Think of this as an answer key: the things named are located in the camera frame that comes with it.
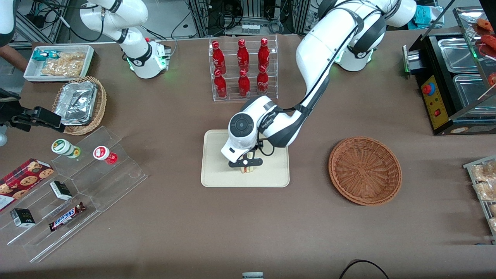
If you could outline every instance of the coca-cola bottle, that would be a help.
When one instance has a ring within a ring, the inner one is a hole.
[[[249,79],[246,70],[240,70],[240,79],[238,79],[241,98],[248,99],[250,94]]]
[[[238,65],[241,70],[249,70],[249,54],[246,48],[246,42],[243,39],[238,41]]]
[[[216,69],[220,70],[221,74],[226,73],[226,60],[224,59],[224,53],[219,48],[219,42],[213,41],[212,48],[214,52],[212,54],[212,59],[214,61],[214,66]]]
[[[256,92],[259,95],[266,95],[269,88],[269,76],[267,75],[267,68],[264,65],[258,67],[258,75],[256,76]]]
[[[217,95],[220,99],[227,98],[226,80],[222,77],[221,71],[219,69],[215,69],[214,76],[214,85],[215,91],[217,91]]]
[[[258,67],[265,66],[265,69],[269,68],[269,47],[267,38],[262,38],[260,40],[260,49],[258,50]]]

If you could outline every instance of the empty wicker basket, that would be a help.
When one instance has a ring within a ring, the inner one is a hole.
[[[393,152],[366,137],[344,139],[329,157],[329,174],[337,190],[364,206],[392,200],[401,187],[401,168]]]
[[[107,93],[105,92],[105,88],[103,88],[102,84],[96,78],[91,76],[80,77],[75,80],[69,81],[69,83],[80,83],[84,81],[91,81],[98,86],[98,92],[95,100],[95,108],[93,109],[93,115],[92,115],[93,120],[90,122],[90,124],[86,126],[66,126],[64,130],[64,133],[66,134],[71,134],[74,136],[81,136],[87,134],[93,131],[94,129],[96,129],[100,125],[100,122],[103,119],[103,115],[105,113],[105,106],[107,105]],[[52,112],[54,112],[55,109],[57,108],[57,104],[59,103],[59,97],[61,95],[61,92],[62,92],[62,88],[59,90],[59,93],[55,97],[55,102],[52,106]]]

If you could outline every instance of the red button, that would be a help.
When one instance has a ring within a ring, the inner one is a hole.
[[[422,87],[422,92],[425,95],[427,95],[427,94],[429,94],[432,91],[432,89],[433,88],[429,84],[427,84],[427,85],[424,85],[424,87]]]

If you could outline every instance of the small black box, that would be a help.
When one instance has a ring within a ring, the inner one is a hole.
[[[36,224],[29,209],[13,209],[10,216],[14,219],[14,224],[21,228],[30,228]]]
[[[54,191],[55,196],[57,196],[57,198],[62,199],[62,200],[66,200],[66,201],[68,201],[72,198],[72,194],[70,193],[67,186],[60,181],[54,180],[54,181],[50,182],[50,187]]]

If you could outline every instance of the table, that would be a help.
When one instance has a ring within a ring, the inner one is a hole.
[[[241,104],[214,103],[208,40],[180,41],[171,69],[137,78],[118,45],[95,44],[90,74],[108,94],[102,124],[149,178],[39,264],[0,243],[0,277],[18,278],[337,278],[353,259],[391,278],[493,278],[496,247],[464,163],[495,153],[496,137],[433,136],[414,78],[402,76],[401,46],[419,31],[391,31],[360,72],[335,66],[327,92],[289,148],[286,188],[206,188],[203,135],[226,129]],[[296,35],[279,36],[281,107],[303,96]],[[60,84],[26,82],[21,103],[50,108]],[[0,175],[32,157],[50,161],[60,134],[7,131]],[[327,161],[343,138],[368,136],[398,157],[403,185],[379,207],[363,207],[332,186]],[[82,137],[63,135],[77,142]],[[381,278],[360,264],[348,278]]]

